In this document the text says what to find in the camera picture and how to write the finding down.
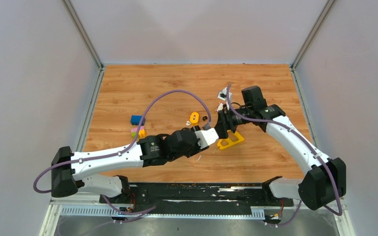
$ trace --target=gray floor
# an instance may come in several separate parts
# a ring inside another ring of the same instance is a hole
[[[293,210],[283,211],[288,220]],[[109,217],[63,216],[59,228],[62,236],[78,236],[104,222]],[[108,224],[87,236],[339,236],[334,216],[326,210],[301,210],[288,226],[271,228],[256,220],[201,220],[144,218],[128,224]]]

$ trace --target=wooden tabletop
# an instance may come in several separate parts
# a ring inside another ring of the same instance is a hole
[[[115,148],[132,141],[131,115],[142,115],[159,95],[173,89],[195,93],[212,113],[221,102],[218,91],[232,83],[232,101],[243,104],[241,89],[258,85],[267,104],[279,105],[309,139],[308,128],[287,65],[110,65],[97,98],[84,151]],[[192,97],[173,93],[159,100],[146,116],[147,135],[171,134],[186,127],[192,112],[206,115]],[[253,124],[237,131],[245,138],[219,150],[216,143],[191,158],[181,157],[163,166],[120,169],[104,174],[145,182],[263,182],[275,176],[302,178],[298,165],[271,136]]]

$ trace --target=robotic arm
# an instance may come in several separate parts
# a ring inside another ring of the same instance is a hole
[[[305,174],[304,179],[275,177],[264,182],[262,186],[267,198],[302,200],[313,210],[335,200],[328,173],[317,160],[317,156],[326,163],[332,173],[339,196],[345,195],[346,165],[340,158],[331,159],[307,141],[277,105],[267,106],[258,86],[245,88],[242,94],[245,105],[235,109],[237,113],[252,119],[273,120],[290,129],[275,123],[241,119],[224,106],[224,109],[218,112],[218,121],[214,128],[206,127],[205,130],[201,130],[199,126],[194,126],[191,129],[175,131],[171,135],[147,136],[136,142],[126,153],[121,154],[120,151],[127,145],[94,152],[72,152],[70,147],[62,147],[53,159],[52,165],[70,160],[78,162],[52,169],[52,196],[66,197],[76,192],[92,192],[116,197],[127,193],[129,184],[126,177],[107,177],[97,173],[121,168],[164,165],[182,156],[191,157],[209,148],[216,140],[228,138],[228,130],[235,132],[238,125],[247,123],[258,125],[281,143]],[[298,138],[292,131],[299,133],[303,139]],[[309,147],[313,148],[317,155],[314,155]],[[107,157],[82,161],[84,158],[101,156]]]

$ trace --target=blue block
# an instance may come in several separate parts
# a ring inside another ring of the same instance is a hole
[[[141,120],[141,116],[132,115],[130,122],[132,125],[138,125],[138,123],[140,123],[140,120]]]

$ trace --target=white wall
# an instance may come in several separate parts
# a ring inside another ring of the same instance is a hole
[[[0,236],[38,234],[50,195],[32,182],[75,144],[96,76],[61,1],[0,1]]]
[[[291,63],[326,0],[72,0],[104,63]]]
[[[338,0],[298,74],[318,145],[347,164],[356,235],[378,235],[378,1]]]

